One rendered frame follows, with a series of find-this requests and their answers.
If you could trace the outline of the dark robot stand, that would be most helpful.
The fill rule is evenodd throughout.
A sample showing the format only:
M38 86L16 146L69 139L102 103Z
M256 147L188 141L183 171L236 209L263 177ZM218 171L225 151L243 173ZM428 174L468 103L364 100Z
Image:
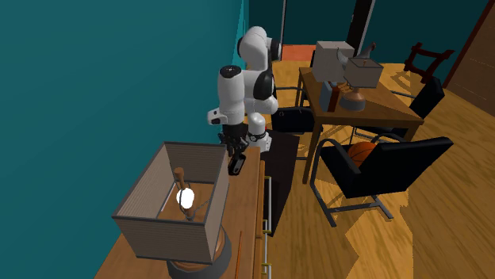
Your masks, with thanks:
M299 137L291 134L267 130L272 138L269 151L261 154L265 162L265 175L271 177L271 233L273 237L294 177Z

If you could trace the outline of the black cantilever chair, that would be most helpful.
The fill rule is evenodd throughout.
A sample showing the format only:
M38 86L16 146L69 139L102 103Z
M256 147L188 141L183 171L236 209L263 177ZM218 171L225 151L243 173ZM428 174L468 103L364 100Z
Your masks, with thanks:
M299 106L294 107L279 107L277 112L271 116L272 129L277 132L287 132L293 134L304 134L312 132L314 128L314 117L310 107L304 107L306 90L296 86L276 87L273 95L277 97L278 90L300 90L303 92L303 98Z
M336 222L332 214L356 209L379 207L388 218L392 214L379 200L380 194L404 192L422 173L430 167L453 142L445 137L407 142L400 136L388 133L395 143L380 143L382 135L375 136L371 142L377 146L357 166L347 153L351 145L342 145L334 139L321 140L313 158L313 168L309 181L310 187L332 227ZM328 207L315 186L317 167L322 159L331 172L336 184L347 198L372 197L371 203L353 204L340 207Z
M421 119L424 119L445 96L443 87L440 84L440 80L436 77L432 77L416 96L403 94L394 90L392 90L392 93L412 98L412 103L410 104L409 108ZM372 139L372 136L367 136L358 132L359 129L377 135L382 133L393 133L397 136L400 136L401 138L405 138L405 134L407 132L406 128L358 126L352 128L352 135L350 140L352 140L353 135Z

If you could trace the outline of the wooden chest of drawers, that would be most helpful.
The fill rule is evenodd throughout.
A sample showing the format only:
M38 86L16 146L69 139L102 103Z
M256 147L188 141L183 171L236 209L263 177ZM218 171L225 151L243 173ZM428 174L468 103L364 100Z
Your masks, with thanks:
M239 175L230 177L222 224L232 244L232 257L221 279L234 279L239 234L243 231L239 279L263 279L264 161L249 147ZM165 261L137 258L119 236L94 279L171 279Z

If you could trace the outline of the grey-blue book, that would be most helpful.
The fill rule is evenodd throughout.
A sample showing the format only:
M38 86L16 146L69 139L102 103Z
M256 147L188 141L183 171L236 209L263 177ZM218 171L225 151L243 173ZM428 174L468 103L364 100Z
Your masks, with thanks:
M320 89L319 104L320 104L320 108L323 112L328 111L331 97L332 97L331 83L328 81L322 82L321 89Z

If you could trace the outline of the orange rug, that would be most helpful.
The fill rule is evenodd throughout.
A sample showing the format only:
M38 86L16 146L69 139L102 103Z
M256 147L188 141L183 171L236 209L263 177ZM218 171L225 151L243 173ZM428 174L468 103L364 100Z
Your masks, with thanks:
M314 44L284 44L282 46L282 60L310 61L315 49Z

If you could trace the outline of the brown book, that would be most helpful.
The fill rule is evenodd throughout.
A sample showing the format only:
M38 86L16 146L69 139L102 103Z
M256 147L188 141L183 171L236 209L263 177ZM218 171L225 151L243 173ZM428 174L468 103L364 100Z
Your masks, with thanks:
M338 86L332 86L331 87L332 92L331 92L331 97L328 103L328 111L330 113L333 113L336 110L336 105L339 100L339 95L340 95L340 88Z

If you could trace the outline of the grey box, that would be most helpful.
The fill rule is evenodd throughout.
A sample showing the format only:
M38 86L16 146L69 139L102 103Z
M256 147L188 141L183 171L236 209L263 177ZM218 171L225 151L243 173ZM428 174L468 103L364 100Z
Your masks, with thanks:
M355 49L345 41L317 41L312 73L317 82L344 82L344 69L337 59L339 49L346 57L353 57Z

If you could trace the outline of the thin brown stick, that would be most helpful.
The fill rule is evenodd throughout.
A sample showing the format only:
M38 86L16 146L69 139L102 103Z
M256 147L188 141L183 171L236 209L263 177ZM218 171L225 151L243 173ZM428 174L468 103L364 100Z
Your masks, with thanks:
M237 254L236 254L236 269L235 269L235 277L234 277L234 279L239 279L240 258L241 258L241 254L242 254L241 253L242 243L243 243L243 231L240 231L239 242L238 242L238 249L237 249Z

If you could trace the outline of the large square shade table lamp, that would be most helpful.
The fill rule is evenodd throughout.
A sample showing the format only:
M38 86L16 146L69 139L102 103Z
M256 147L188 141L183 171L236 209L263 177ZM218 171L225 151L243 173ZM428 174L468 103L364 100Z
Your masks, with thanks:
M221 279L228 189L225 145L164 142L112 217L135 255L166 261L171 279Z

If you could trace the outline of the orange basketball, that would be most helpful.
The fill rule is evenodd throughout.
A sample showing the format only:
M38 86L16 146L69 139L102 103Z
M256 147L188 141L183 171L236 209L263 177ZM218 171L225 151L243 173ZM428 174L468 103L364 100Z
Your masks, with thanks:
M367 156L375 149L376 144L371 142L358 142L351 145L347 151L353 163L360 167Z

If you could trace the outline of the small square shade table lamp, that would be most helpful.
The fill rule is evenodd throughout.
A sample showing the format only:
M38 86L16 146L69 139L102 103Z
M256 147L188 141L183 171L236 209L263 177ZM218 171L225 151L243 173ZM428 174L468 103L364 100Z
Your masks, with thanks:
M376 43L372 42L359 55L351 58L337 49L336 57L344 69L343 77L351 90L341 97L339 104L342 108L350 111L365 109L366 99L359 90L376 88L383 71L383 66L370 57L375 48Z

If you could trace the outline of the wooden table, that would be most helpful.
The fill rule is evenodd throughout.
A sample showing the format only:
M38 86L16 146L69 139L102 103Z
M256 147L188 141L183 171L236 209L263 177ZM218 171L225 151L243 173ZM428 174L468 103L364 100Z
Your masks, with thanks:
M310 109L314 117L314 127L309 145L302 182L307 183L313 163L313 156L320 138L320 128L324 124L348 126L376 126L404 128L405 139L411 140L424 120L414 113L404 102L390 92L382 83L375 89L365 88L360 93L366 99L364 110L354 112L340 106L333 113L325 112L320 107L320 89L310 67L299 69L298 85L306 90Z

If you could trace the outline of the dark red wooden chair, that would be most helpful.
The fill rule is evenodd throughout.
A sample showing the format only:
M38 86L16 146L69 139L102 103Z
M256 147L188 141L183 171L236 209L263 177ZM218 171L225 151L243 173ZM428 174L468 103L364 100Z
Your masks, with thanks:
M452 49L443 52L433 52L423 48L421 42L411 47L409 57L405 60L404 71L420 76L420 82L429 82L439 65L455 53Z

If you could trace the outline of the brown wooden door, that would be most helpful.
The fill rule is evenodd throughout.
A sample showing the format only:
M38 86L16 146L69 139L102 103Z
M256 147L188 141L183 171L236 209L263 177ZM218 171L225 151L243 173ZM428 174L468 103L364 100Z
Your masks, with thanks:
M443 87L495 117L495 0L488 0Z

